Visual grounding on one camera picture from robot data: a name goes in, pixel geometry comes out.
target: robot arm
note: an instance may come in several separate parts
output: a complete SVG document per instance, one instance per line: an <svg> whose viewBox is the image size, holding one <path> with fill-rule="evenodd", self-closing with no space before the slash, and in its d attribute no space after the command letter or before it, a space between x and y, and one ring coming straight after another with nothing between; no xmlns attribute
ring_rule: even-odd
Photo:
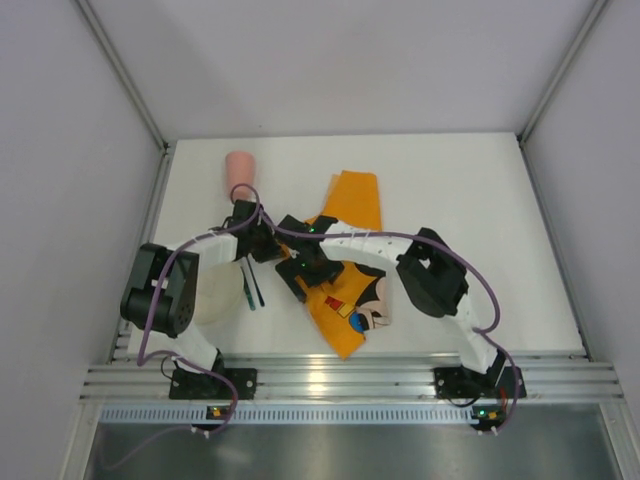
<svg viewBox="0 0 640 480"><path fill-rule="evenodd" d="M253 202L236 201L229 225L241 223L254 209ZM441 318L449 333L458 339L463 370L483 380L480 383L486 383L487 388L495 387L502 374L504 356L473 330L480 325L472 308L465 280L466 269L462 265L421 242L369 237L366 231L331 217L320 216L309 225L287 216L278 227L274 235L272 229L257 219L246 229L213 236L180 252L162 287L164 292L153 320L151 334L163 348L177 352L202 368L212 369L219 352L202 337L195 325L190 325L198 270L232 262L249 253L257 261L281 258L278 239L289 247L292 255L276 265L276 271L301 301L306 295L299 281L309 287L332 281L341 273L342 261L387 272L395 270L411 303L422 313ZM283 233L286 231L312 238L298 238ZM355 236L363 232L365 236ZM308 234L351 236L321 239ZM417 236L444 244L429 229L421 229ZM140 330L144 330L159 273L175 248L177 246L146 244L138 252L120 312Z"/></svg>
<svg viewBox="0 0 640 480"><path fill-rule="evenodd" d="M312 240L277 234L291 249L293 258L279 264L276 270L299 300L304 301L306 295L298 279L308 287L332 281L340 274L340 262L343 261L367 265L389 274L395 271L411 303L425 315L441 318L448 333L457 339L463 367L485 374L495 363L496 349L474 332L474 328L481 325L468 294L466 269L448 255L407 238L370 237L367 230L331 217L320 216L313 225L307 225L287 216L279 227L298 233L348 236ZM417 236L446 245L430 229L422 228Z"/></svg>

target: black mounting bracket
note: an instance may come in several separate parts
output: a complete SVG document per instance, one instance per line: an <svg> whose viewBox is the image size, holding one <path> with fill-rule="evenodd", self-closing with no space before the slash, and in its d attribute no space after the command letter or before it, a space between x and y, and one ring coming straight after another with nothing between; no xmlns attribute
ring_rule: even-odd
<svg viewBox="0 0 640 480"><path fill-rule="evenodd" d="M522 371L519 368L517 370L520 377L518 398L526 398ZM507 398L513 398L515 394L516 379L513 369L505 365L504 353L500 351L485 374L465 367L439 367L433 369L433 375L436 397L445 400L500 398L501 390Z"/></svg>
<svg viewBox="0 0 640 480"><path fill-rule="evenodd" d="M225 368L222 354L211 369L226 377L238 391L238 400L253 400L258 386L255 368ZM220 380L204 373L193 373L177 367L171 375L171 400L231 400L231 390Z"/></svg>

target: aluminum frame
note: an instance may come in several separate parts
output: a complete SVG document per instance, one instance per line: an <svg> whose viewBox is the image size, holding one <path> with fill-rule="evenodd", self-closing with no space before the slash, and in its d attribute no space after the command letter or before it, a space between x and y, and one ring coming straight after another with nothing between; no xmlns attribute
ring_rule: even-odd
<svg viewBox="0 0 640 480"><path fill-rule="evenodd" d="M102 27L90 1L72 0L72 3L88 25L105 55L106 61L120 81L124 93L134 105L161 150L156 183L140 236L141 242L144 242L151 238L155 230L175 148L171 148L164 140L157 123ZM565 51L557 69L551 75L524 130L518 135L545 226L549 232L550 242L556 255L556 261L578 323L581 318L579 308L574 301L571 284L555 241L556 237L548 221L548 215L526 159L525 150L527 139L542 118L548 105L553 101L558 87L609 3L610 0L595 0L593 2L583 25ZM125 336L122 335L122 327L126 327L126 324L118 324L112 344L113 355L111 355L108 364L96 365L89 369L74 419L73 438L62 466L60 479L83 477L92 440L105 405L114 402L128 403L141 399L156 405L168 402L166 399L168 385L166 379L157 373L158 362L150 362L147 367L138 369L134 364L128 363L126 358L118 358L119 354L115 354L126 341ZM588 336L583 331L581 333L588 348L590 343ZM251 402L254 406L270 406L282 404L285 401L300 405L321 405L332 404L336 401L362 402L363 399L371 404L376 404L381 401L381 397L378 396L381 393L383 394L382 398L396 405L417 403L436 405L441 401L435 398L431 369L435 366L457 363L455 355L447 354L357 358L347 364L322 355L265 356L252 359L228 357L228 361L230 365L251 365L259 368L259 378L262 385L258 385L257 399ZM526 408L526 405L531 403L588 402L599 404L612 449L624 478L640 477L640 441L611 364L590 362L588 358L574 355L572 352L554 356L516 356L516 361L524 369L523 377L529 390L529 397L521 402L523 407ZM321 390L317 386L328 387L328 390Z"/></svg>

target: metal profile bar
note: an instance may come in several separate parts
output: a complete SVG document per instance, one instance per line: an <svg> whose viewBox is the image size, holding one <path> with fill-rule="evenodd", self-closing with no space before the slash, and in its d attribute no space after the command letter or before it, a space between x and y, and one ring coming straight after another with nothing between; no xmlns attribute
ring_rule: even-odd
<svg viewBox="0 0 640 480"><path fill-rule="evenodd" d="M140 235L138 235L136 251L133 252L131 258L129 259L129 265L133 265L138 245L148 242L155 232L158 222L160 205L162 203L162 199L164 198L166 184L169 180L169 172L171 171L171 163L173 162L174 152L175 148L169 145L160 158L160 163L158 164L158 170L156 171L155 180L153 182L153 186L151 187L151 193L147 201L144 223L142 224ZM109 355L107 357L108 361L111 361L114 358L116 350L122 348L122 332L128 333L130 328L128 322L122 320L119 316L116 322L117 328L113 334L113 338L111 339L111 346L109 348Z"/></svg>
<svg viewBox="0 0 640 480"><path fill-rule="evenodd" d="M562 84L563 80L566 78L567 73L569 72L571 66L578 58L578 54L586 45L587 40L591 36L596 24L602 18L607 6L610 4L610 0L595 0L593 5L591 6L591 10L585 17L582 26L578 30L578 33L574 37L573 41L569 45L569 48L565 52L560 61L560 64L556 67L553 75L551 76L549 82L545 86L544 92L538 100L535 109L529 116L527 123L522 130L522 132L518 135L518 139L521 145L527 143L531 134L535 130L538 122L546 112L547 108L551 104L553 97L555 96L558 88Z"/></svg>
<svg viewBox="0 0 640 480"><path fill-rule="evenodd" d="M108 404L100 423L218 424L208 405ZM478 423L471 408L450 405L238 405L233 425L424 425Z"/></svg>
<svg viewBox="0 0 640 480"><path fill-rule="evenodd" d="M354 358L339 362L314 356L254 359L228 358L229 366L258 369L258 386L252 404L307 403L442 403L436 398L435 366L455 364L447 355L405 358ZM525 403L622 402L617 376L609 363L583 359L516 359L522 368L529 396ZM169 381L159 366L144 368L118 363L92 367L81 400L84 402L167 402Z"/></svg>
<svg viewBox="0 0 640 480"><path fill-rule="evenodd" d="M600 409L622 478L640 478L640 438L629 407L626 404L602 404Z"/></svg>
<svg viewBox="0 0 640 480"><path fill-rule="evenodd" d="M58 475L59 480L84 478L101 411L102 406L99 404L77 407L71 440Z"/></svg>
<svg viewBox="0 0 640 480"><path fill-rule="evenodd" d="M98 46L104 53L107 62L111 65L111 68L116 74L116 77L120 81L125 94L138 112L138 115L140 115L140 118L142 119L144 125L147 127L149 134L153 138L158 148L161 151L164 151L167 147L167 142L164 140L162 132L151 116L147 105L142 99L142 95L140 95L140 91L136 87L133 79L131 78L131 75L120 59L120 56L114 48L113 43L111 42L111 40L109 40L109 36L102 26L102 23L100 22L100 19L98 18L95 10L89 3L89 0L72 0L72 2L75 4L80 15L89 27L89 30L93 34Z"/></svg>

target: white table surface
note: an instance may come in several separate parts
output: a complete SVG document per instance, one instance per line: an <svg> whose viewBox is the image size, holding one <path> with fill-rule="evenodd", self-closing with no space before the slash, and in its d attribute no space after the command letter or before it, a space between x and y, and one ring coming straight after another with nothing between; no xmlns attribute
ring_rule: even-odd
<svg viewBox="0 0 640 480"><path fill-rule="evenodd" d="M276 222L287 213L317 214L333 173L375 173L386 229L433 228L492 284L503 310L495 340L518 353L582 351L513 134L181 140L153 241L179 242L230 214L224 157L232 150L255 155L255 187ZM209 341L236 354L331 353L273 264L254 266L266 307L251 312L243 298L231 318L202 329ZM439 320L410 304L396 275L390 290L392 325L368 332L356 355L455 351ZM486 294L475 280L470 291L488 325Z"/></svg>

